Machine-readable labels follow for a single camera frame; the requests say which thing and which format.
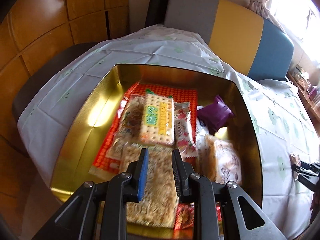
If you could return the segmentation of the orange round cake pack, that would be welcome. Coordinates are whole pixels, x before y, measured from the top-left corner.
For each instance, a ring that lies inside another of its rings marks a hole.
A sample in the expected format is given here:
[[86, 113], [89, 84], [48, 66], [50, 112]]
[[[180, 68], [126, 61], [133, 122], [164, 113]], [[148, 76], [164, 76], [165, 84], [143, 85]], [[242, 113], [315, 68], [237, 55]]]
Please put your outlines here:
[[213, 135], [206, 135], [204, 138], [209, 147], [208, 157], [204, 161], [207, 165], [206, 177], [220, 184], [235, 181], [241, 185], [241, 162], [233, 144]]

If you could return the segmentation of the large orange snack bag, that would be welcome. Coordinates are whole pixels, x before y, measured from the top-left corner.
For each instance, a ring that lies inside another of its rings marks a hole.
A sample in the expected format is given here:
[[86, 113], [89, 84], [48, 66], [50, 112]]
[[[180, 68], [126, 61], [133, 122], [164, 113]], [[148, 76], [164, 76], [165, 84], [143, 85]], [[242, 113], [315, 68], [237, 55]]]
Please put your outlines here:
[[196, 103], [193, 89], [135, 83], [125, 92], [89, 172], [101, 179], [119, 174], [148, 150], [144, 197], [127, 205], [130, 223], [173, 230], [193, 225], [193, 206], [178, 201], [171, 153], [177, 148], [183, 161], [195, 163]]

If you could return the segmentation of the wooden side desk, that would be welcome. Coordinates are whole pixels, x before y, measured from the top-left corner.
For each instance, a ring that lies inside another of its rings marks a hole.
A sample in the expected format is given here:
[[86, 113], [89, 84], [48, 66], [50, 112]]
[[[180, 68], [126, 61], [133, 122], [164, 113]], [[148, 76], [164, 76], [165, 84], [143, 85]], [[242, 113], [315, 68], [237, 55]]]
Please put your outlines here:
[[303, 90], [303, 87], [294, 79], [294, 77], [288, 72], [287, 77], [298, 88], [298, 95], [312, 121], [319, 122], [319, 110], [316, 108], [313, 101], [309, 99], [307, 91]]

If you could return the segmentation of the red gold gift box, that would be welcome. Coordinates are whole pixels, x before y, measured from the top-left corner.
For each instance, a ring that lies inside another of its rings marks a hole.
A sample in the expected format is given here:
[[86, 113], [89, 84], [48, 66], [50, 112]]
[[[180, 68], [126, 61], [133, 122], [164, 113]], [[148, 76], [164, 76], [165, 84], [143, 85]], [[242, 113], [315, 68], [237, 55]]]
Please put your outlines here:
[[193, 239], [267, 236], [258, 141], [233, 81], [118, 64], [80, 109], [61, 156], [80, 150], [94, 175], [73, 166], [73, 194], [36, 239], [172, 236], [183, 205]]

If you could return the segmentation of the yellow green cracker pack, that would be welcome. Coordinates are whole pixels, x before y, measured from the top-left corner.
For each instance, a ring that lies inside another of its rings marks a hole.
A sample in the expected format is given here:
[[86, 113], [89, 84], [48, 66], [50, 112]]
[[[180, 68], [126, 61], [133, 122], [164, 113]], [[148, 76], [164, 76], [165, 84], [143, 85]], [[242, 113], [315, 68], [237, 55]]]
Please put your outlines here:
[[171, 147], [174, 144], [174, 100], [147, 90], [139, 132], [145, 144]]

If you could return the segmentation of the black rolled mat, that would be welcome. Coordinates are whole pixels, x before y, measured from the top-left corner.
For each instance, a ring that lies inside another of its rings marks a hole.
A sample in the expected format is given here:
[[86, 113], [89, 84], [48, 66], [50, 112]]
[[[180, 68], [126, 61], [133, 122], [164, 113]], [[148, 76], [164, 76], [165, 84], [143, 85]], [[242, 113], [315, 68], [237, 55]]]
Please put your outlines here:
[[169, 0], [150, 0], [144, 27], [164, 24]]

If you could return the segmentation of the grey yellow blue sofa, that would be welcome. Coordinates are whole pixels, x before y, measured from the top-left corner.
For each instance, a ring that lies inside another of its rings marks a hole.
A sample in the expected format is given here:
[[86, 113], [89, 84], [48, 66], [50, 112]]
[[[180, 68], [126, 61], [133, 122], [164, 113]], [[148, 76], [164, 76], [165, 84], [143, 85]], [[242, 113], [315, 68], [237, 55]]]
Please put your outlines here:
[[293, 57], [284, 32], [228, 0], [169, 0], [164, 26], [198, 33], [222, 61], [255, 81], [284, 81]]

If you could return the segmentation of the pink rose candy pack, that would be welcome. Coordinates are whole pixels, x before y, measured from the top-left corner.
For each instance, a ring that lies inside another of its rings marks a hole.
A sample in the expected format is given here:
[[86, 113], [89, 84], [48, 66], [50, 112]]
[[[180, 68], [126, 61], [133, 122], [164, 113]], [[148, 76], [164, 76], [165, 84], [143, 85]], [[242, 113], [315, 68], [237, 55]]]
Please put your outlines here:
[[197, 148], [193, 140], [190, 102], [174, 103], [175, 142], [183, 160], [196, 158]]

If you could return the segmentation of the white ba zhen snack pack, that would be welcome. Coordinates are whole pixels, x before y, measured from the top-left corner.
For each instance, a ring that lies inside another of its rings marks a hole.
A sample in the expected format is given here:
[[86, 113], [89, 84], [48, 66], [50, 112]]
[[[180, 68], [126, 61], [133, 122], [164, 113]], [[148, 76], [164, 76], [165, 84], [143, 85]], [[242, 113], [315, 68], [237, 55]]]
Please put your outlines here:
[[298, 179], [298, 173], [293, 170], [293, 165], [301, 166], [299, 154], [291, 153], [290, 154], [290, 162], [291, 162], [291, 167], [292, 167], [292, 176], [293, 176], [294, 181], [296, 181]]

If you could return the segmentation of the tissue box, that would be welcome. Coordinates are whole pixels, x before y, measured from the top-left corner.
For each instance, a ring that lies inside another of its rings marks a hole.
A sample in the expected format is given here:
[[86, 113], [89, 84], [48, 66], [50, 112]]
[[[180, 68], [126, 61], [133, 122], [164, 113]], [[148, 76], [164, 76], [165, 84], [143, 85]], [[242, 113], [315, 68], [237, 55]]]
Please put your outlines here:
[[307, 91], [311, 83], [309, 82], [309, 74], [300, 65], [295, 65], [291, 72], [294, 80], [302, 87], [304, 91]]

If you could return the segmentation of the red wedding candy pack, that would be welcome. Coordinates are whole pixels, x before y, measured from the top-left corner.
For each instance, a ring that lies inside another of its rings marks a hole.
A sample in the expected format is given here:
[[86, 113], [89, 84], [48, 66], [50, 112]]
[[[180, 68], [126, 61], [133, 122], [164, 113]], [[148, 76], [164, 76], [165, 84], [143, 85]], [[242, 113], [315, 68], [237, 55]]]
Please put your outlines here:
[[194, 204], [179, 203], [176, 210], [174, 230], [192, 228], [194, 225]]

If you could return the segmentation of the white green patterned tablecloth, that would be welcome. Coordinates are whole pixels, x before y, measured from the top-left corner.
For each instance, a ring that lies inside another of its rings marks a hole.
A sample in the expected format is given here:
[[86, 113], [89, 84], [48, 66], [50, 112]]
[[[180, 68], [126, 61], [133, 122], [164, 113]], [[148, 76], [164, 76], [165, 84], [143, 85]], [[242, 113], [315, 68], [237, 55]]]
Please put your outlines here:
[[311, 217], [312, 192], [292, 176], [290, 155], [319, 161], [319, 138], [297, 89], [289, 82], [254, 81], [215, 55], [199, 34], [153, 25], [104, 41], [55, 74], [32, 97], [17, 126], [46, 184], [67, 132], [98, 82], [118, 63], [149, 63], [196, 70], [235, 82], [258, 137], [263, 168], [263, 211], [288, 239]]

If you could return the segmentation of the purple snack pouch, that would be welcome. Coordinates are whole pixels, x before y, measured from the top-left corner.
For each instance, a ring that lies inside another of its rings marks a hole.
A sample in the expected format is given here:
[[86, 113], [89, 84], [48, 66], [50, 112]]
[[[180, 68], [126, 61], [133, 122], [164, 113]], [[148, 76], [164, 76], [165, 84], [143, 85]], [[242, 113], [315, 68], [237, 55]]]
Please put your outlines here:
[[235, 115], [224, 103], [221, 96], [217, 95], [213, 103], [197, 110], [197, 117], [206, 124], [210, 131], [217, 132]]

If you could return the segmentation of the puffed rice bar pack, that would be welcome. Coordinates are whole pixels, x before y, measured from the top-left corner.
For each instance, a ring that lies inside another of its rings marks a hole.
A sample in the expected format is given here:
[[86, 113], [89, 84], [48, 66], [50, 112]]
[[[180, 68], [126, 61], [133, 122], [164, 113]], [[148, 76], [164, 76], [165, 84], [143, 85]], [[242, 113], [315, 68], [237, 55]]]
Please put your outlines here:
[[137, 161], [143, 148], [149, 151], [144, 196], [138, 203], [127, 204], [127, 221], [144, 226], [172, 229], [178, 206], [171, 164], [172, 148], [128, 143], [123, 148], [119, 171], [126, 171], [129, 163]]

